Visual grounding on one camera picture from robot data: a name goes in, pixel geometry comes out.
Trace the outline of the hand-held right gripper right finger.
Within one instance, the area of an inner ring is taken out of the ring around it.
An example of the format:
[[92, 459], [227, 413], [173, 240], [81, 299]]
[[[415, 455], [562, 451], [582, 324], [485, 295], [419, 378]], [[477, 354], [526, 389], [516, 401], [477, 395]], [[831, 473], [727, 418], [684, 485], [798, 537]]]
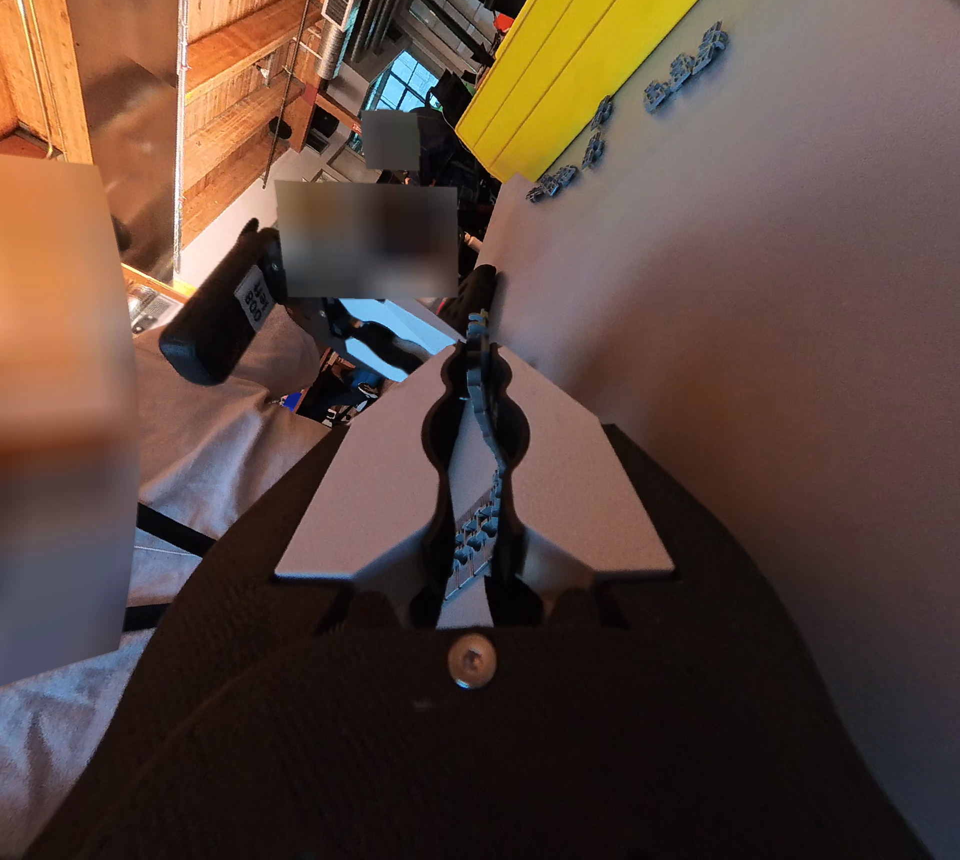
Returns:
[[496, 626], [537, 626], [568, 590], [675, 568], [597, 417], [490, 347], [491, 446], [503, 488], [490, 567]]

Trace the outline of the yellow plastic bin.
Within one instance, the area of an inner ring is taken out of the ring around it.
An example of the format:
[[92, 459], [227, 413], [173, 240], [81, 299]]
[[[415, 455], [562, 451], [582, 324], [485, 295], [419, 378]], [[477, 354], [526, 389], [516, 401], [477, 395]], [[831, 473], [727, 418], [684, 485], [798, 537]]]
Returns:
[[536, 180], [697, 0], [527, 0], [456, 132], [501, 182]]

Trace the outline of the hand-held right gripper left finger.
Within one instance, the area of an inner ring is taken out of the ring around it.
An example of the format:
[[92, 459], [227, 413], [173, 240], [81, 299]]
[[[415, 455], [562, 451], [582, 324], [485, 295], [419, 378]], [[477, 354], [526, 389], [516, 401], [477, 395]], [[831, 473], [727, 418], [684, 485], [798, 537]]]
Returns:
[[414, 625], [434, 625], [453, 571], [460, 426], [461, 348], [448, 347], [350, 424], [276, 577], [382, 593]]

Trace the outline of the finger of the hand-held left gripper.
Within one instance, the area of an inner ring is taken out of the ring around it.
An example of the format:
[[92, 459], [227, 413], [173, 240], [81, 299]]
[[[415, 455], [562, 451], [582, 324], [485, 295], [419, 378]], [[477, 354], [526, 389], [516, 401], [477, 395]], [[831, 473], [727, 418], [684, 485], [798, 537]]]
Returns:
[[464, 337], [420, 300], [342, 299], [355, 320], [386, 326], [397, 337], [417, 345], [453, 345]]
[[345, 346], [346, 359], [350, 362], [359, 362], [366, 369], [395, 383], [405, 380], [423, 364], [423, 359], [415, 350], [408, 350], [394, 342], [371, 347], [361, 339], [347, 339]]

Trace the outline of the small bright window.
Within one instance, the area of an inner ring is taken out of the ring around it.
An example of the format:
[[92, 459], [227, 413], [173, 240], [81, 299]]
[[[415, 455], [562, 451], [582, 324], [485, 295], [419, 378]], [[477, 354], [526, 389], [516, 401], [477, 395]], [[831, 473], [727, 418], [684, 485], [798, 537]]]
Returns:
[[405, 50], [371, 82], [362, 110], [441, 110], [433, 93], [438, 81], [428, 67]]

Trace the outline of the scattered loose track links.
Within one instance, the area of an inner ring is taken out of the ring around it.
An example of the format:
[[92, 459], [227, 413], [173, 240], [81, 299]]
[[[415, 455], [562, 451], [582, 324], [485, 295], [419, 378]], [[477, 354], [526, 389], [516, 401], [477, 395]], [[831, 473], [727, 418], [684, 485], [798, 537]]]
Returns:
[[[698, 78], [728, 49], [729, 39], [730, 33], [724, 27], [723, 21], [715, 21], [703, 33], [696, 52], [679, 53], [670, 63], [665, 79], [654, 79], [645, 86], [642, 95], [643, 109], [653, 114], [669, 104], [686, 84]], [[537, 204], [556, 197], [576, 181], [583, 171], [590, 171], [599, 163], [606, 150], [607, 123], [616, 109], [614, 100], [613, 95], [605, 96], [587, 124], [588, 139], [581, 163], [565, 163], [552, 172], [542, 174], [527, 191], [526, 200], [529, 203]]]

